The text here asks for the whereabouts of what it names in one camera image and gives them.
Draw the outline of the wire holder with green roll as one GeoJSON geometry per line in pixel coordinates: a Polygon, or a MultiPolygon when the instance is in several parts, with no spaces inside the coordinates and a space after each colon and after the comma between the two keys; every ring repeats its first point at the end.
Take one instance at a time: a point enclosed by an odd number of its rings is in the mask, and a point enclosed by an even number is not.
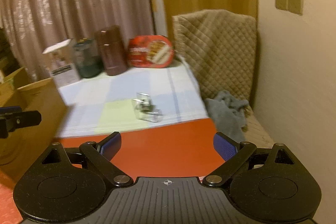
{"type": "Polygon", "coordinates": [[[151,123],[158,123],[163,119],[162,111],[153,104],[149,94],[137,93],[131,102],[137,119],[151,123]]]}

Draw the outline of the cardboard box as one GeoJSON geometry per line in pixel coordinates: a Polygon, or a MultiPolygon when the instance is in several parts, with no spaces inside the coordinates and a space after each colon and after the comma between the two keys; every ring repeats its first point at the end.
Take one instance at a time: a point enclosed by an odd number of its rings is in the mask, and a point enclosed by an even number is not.
{"type": "Polygon", "coordinates": [[[49,146],[67,112],[53,81],[32,82],[24,68],[1,83],[1,172],[18,180],[49,146]]]}

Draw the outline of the grey cloth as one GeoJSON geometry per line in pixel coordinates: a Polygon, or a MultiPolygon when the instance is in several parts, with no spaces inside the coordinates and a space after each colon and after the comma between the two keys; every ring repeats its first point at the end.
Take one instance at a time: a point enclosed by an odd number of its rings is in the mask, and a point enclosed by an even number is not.
{"type": "Polygon", "coordinates": [[[247,100],[234,97],[229,91],[220,91],[213,99],[205,99],[209,117],[213,120],[218,132],[240,143],[245,141],[243,128],[247,125],[245,108],[247,100]]]}

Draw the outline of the orange printed cardboard mat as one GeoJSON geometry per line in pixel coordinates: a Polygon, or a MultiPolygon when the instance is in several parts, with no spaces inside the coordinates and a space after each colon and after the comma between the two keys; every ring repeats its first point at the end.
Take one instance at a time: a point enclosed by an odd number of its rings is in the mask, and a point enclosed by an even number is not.
{"type": "Polygon", "coordinates": [[[124,132],[112,163],[132,178],[203,177],[224,162],[213,148],[215,133],[210,119],[124,132]]]}

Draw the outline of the pastel checked table cloth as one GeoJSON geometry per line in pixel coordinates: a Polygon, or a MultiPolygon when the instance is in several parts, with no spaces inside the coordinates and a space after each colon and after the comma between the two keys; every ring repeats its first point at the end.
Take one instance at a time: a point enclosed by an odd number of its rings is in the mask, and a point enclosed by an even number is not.
{"type": "Polygon", "coordinates": [[[74,138],[127,132],[208,117],[189,67],[130,68],[117,76],[101,73],[59,88],[68,106],[57,136],[74,138]]]}

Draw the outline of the white product box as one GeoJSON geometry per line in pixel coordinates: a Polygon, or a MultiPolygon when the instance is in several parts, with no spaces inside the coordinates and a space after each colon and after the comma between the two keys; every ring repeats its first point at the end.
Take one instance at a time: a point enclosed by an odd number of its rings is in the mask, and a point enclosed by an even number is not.
{"type": "Polygon", "coordinates": [[[66,39],[43,51],[46,68],[58,88],[81,80],[74,61],[75,44],[75,39],[66,39]]]}

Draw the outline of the dark green glass jar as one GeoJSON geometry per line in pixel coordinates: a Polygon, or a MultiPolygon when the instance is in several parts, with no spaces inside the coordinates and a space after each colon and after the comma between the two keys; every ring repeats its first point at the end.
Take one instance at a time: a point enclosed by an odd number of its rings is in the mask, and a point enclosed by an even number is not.
{"type": "Polygon", "coordinates": [[[101,57],[95,39],[80,39],[73,46],[73,52],[76,68],[82,78],[91,79],[102,72],[101,57]]]}

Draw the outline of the beige quilted chair cover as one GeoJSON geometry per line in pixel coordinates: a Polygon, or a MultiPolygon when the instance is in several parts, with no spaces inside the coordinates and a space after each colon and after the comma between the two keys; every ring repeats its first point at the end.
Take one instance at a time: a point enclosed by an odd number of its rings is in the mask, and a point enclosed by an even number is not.
{"type": "Polygon", "coordinates": [[[255,18],[227,10],[201,10],[173,16],[173,31],[176,53],[192,71],[203,102],[224,90],[247,100],[245,141],[272,147],[274,141],[250,106],[257,50],[255,18]]]}

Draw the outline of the red oval food container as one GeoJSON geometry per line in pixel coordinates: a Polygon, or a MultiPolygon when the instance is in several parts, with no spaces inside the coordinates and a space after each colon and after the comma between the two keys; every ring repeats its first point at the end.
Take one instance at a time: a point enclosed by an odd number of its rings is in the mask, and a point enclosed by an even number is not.
{"type": "Polygon", "coordinates": [[[173,58],[173,45],[165,36],[144,35],[129,40],[127,60],[133,67],[165,68],[173,58]]]}

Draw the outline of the brown metal thermos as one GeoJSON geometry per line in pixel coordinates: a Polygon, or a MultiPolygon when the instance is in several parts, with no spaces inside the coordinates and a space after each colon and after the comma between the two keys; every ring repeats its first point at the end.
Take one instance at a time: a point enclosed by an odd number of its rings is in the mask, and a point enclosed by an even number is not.
{"type": "Polygon", "coordinates": [[[94,37],[107,75],[116,76],[127,71],[126,51],[120,27],[114,25],[104,28],[95,32],[94,37]]]}

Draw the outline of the wall socket left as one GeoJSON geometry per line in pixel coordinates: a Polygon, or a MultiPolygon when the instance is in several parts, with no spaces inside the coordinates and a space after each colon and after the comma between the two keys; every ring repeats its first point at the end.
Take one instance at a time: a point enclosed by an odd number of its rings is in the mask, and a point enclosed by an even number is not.
{"type": "Polygon", "coordinates": [[[288,0],[274,0],[275,1],[275,7],[278,10],[288,10],[288,0]]]}

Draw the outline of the wall socket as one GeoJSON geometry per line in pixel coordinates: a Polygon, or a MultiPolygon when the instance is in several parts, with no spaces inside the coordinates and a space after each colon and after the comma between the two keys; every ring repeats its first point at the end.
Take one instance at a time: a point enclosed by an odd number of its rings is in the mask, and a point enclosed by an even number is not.
{"type": "Polygon", "coordinates": [[[278,10],[288,10],[288,0],[274,0],[275,1],[275,7],[278,10]]]}
{"type": "Polygon", "coordinates": [[[288,11],[302,15],[303,14],[303,0],[288,0],[288,11]]]}

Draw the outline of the wall socket right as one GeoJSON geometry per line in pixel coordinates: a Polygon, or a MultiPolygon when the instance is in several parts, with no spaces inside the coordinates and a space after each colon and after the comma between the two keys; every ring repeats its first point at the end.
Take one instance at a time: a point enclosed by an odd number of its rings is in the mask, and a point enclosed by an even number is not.
{"type": "Polygon", "coordinates": [[[288,11],[302,15],[303,14],[303,0],[288,0],[288,11]]]}

